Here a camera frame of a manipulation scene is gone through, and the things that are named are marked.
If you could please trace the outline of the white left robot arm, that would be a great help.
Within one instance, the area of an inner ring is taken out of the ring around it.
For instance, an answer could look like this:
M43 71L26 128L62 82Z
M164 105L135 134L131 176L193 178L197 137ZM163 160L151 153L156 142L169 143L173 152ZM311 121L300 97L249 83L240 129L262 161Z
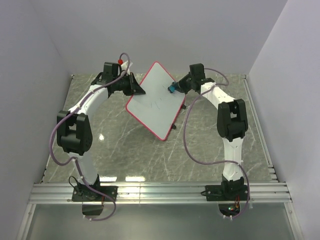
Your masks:
M114 197L103 193L99 174L94 167L90 148L93 134L90 119L100 105L115 92L126 96L144 95L146 92L138 84L130 71L131 62L118 60L105 62L103 71L91 82L87 93L69 110L61 110L57 115L54 129L57 145L69 156L77 171L74 193L82 202L113 202Z

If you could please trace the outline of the blue whiteboard eraser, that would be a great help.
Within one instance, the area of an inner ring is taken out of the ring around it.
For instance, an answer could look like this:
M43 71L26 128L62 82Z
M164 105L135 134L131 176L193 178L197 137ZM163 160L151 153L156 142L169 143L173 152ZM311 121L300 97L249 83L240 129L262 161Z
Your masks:
M170 93L174 93L177 89L178 85L177 85L177 82L172 82L171 85L167 88L167 90L170 92Z

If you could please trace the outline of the red framed whiteboard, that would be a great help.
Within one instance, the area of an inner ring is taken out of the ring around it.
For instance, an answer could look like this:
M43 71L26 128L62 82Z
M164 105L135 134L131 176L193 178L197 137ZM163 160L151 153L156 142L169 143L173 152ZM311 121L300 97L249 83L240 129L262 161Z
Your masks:
M140 82L145 94L131 96L125 106L131 116L161 141L168 138L186 99L184 93L168 91L174 81L159 62L154 62Z

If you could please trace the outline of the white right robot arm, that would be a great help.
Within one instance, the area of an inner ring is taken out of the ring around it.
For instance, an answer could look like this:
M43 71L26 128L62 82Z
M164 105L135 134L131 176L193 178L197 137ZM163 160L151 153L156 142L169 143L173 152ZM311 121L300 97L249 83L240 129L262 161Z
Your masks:
M247 201L250 198L248 176L243 169L242 145L249 128L246 103L231 97L221 89L222 84L206 77L201 63L192 64L181 80L173 82L170 93L187 94L193 90L217 109L217 132L224 147L224 164L220 185L205 187L204 195L212 201Z

